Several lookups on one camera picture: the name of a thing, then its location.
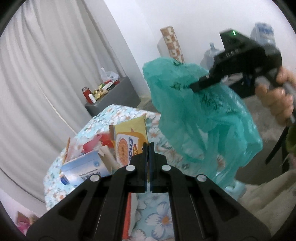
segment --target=silver screw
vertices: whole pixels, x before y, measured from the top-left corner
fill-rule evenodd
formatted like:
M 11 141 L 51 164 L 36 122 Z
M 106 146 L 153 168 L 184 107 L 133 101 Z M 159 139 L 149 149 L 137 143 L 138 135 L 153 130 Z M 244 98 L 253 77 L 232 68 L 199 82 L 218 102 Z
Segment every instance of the silver screw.
M 100 180 L 100 176 L 99 176 L 99 175 L 92 175 L 92 176 L 91 176 L 91 181 L 92 181 L 92 182 L 96 182 L 96 181 L 98 181 L 98 180 Z
M 135 169 L 136 169 L 136 167 L 134 165 L 127 165 L 126 166 L 126 170 L 129 171 L 129 172 L 131 172 L 131 171 L 133 171 Z
M 198 175 L 197 180 L 203 183 L 207 180 L 207 177 L 205 175 Z
M 169 165 L 163 165 L 161 167 L 161 169 L 164 170 L 164 171 L 169 171 L 171 169 L 171 167 Z

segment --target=human hand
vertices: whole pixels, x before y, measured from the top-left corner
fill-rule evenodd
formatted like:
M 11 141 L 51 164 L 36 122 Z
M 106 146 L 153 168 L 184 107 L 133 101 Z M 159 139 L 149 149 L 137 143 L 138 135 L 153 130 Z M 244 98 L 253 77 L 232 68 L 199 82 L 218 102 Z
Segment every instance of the human hand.
M 279 84 L 289 81 L 296 88 L 296 77 L 284 67 L 280 68 L 276 81 Z M 255 94 L 262 102 L 262 105 L 270 109 L 278 124 L 282 126 L 289 124 L 289 118 L 294 109 L 292 95 L 286 95 L 285 90 L 281 87 L 269 91 L 263 84 L 260 84 L 255 89 Z

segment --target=large plastic water bottle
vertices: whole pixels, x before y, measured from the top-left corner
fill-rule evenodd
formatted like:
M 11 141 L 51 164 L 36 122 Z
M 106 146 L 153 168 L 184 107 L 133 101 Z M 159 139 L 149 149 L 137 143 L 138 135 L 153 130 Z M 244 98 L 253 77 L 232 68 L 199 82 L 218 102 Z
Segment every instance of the large plastic water bottle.
M 210 70 L 214 65 L 214 57 L 219 53 L 221 53 L 221 50 L 216 49 L 214 43 L 210 43 L 210 49 L 205 52 L 205 55 L 200 62 L 200 66 Z
M 274 39 L 274 30 L 272 26 L 267 23 L 256 23 L 251 32 L 251 39 L 255 40 L 261 45 L 276 45 Z

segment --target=yellow snack package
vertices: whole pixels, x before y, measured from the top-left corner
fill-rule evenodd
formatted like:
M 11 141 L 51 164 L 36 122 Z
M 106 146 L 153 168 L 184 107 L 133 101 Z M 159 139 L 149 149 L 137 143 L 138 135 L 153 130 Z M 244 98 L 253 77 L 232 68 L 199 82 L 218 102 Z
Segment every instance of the yellow snack package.
M 148 143 L 146 115 L 117 125 L 110 125 L 109 129 L 116 159 L 121 166 L 128 165 L 131 157 L 142 153 L 143 144 Z

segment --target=orange flower center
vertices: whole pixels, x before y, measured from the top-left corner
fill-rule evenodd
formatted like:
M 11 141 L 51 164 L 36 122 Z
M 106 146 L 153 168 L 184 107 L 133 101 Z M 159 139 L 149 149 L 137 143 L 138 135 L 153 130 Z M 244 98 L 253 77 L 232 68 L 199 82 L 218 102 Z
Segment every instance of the orange flower center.
M 168 218 L 168 216 L 165 216 L 162 221 L 161 221 L 164 225 L 167 225 L 170 222 L 170 219 Z

